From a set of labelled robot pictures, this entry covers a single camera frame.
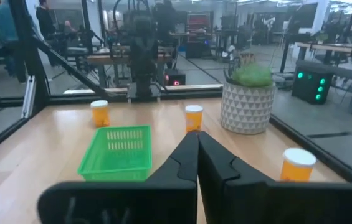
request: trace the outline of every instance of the white bottle cap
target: white bottle cap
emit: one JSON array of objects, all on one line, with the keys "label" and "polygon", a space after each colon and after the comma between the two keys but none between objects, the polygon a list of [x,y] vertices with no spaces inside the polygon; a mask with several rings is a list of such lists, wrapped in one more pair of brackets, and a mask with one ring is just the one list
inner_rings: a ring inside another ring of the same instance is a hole
[{"label": "white bottle cap", "polygon": [[186,106],[186,113],[200,113],[202,111],[203,111],[203,107],[199,105]]},{"label": "white bottle cap", "polygon": [[108,101],[106,100],[97,100],[90,104],[91,108],[104,108],[108,106]]},{"label": "white bottle cap", "polygon": [[312,167],[317,161],[317,158],[312,153],[297,148],[285,150],[283,158],[291,164],[300,167]]}]

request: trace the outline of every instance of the geometric pattern planter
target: geometric pattern planter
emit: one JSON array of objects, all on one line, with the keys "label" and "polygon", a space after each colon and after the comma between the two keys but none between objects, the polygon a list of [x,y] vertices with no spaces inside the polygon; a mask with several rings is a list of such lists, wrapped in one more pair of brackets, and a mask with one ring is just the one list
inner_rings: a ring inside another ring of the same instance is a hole
[{"label": "geometric pattern planter", "polygon": [[258,134],[269,125],[275,85],[249,88],[225,82],[220,121],[223,128],[239,134]]}]

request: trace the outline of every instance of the green basket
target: green basket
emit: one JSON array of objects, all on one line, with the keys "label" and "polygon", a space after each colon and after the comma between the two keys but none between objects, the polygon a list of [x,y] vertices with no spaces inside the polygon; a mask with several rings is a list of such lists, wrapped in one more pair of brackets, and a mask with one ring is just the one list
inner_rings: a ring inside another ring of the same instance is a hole
[{"label": "green basket", "polygon": [[152,168],[151,128],[100,128],[78,173],[89,181],[144,181]]}]

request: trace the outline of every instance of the green plant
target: green plant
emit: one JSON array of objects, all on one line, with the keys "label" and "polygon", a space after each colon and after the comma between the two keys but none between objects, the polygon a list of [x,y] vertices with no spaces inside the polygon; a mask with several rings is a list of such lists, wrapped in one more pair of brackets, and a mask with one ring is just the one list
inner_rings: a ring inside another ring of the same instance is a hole
[{"label": "green plant", "polygon": [[271,70],[251,63],[238,68],[231,76],[234,83],[242,86],[260,88],[272,84]]}]

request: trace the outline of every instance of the table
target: table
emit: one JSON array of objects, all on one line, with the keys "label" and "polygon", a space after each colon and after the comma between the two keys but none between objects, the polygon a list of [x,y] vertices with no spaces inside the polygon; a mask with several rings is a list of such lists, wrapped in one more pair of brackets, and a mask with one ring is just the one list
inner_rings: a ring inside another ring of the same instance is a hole
[{"label": "table", "polygon": [[[129,46],[118,47],[118,49],[123,54],[124,51],[129,50]],[[159,52],[163,52],[165,48],[159,48]],[[119,84],[119,71],[118,65],[124,65],[129,62],[128,55],[114,55],[113,58],[109,56],[109,49],[102,48],[99,51],[95,52],[96,55],[90,55],[87,57],[87,61],[90,64],[98,65],[98,77],[100,86],[102,88],[108,88],[107,74],[105,73],[104,65],[113,65],[113,72],[115,74],[115,85],[116,87],[122,87]],[[160,84],[164,83],[164,75],[163,75],[163,65],[171,62],[172,57],[171,54],[164,52],[162,54],[158,54],[158,59],[156,61],[157,64],[157,78]]]},{"label": "table", "polygon": [[[343,53],[352,53],[352,44],[311,44],[311,43],[299,42],[297,43],[297,46],[300,47],[298,60],[296,61],[297,67],[304,66],[304,67],[316,68],[321,71],[334,73],[335,75],[338,75],[340,77],[352,79],[352,70],[350,69],[334,67],[331,65],[324,65],[316,62],[304,61],[307,48],[330,50],[330,51],[343,52]],[[352,93],[352,87],[344,90]],[[352,98],[348,106],[348,112],[352,114]]]},{"label": "table", "polygon": [[[111,103],[111,125],[151,125],[152,173],[184,137],[184,107],[189,104],[204,107],[203,130],[273,179],[280,177],[283,151],[298,147],[273,126],[257,135],[226,131],[219,124],[219,98]],[[42,191],[58,182],[82,180],[77,169],[94,132],[90,105],[51,106],[0,144],[0,223],[38,224],[36,202]],[[344,182],[321,162],[315,166],[312,181]],[[197,223],[203,224],[200,193],[198,197]]]}]

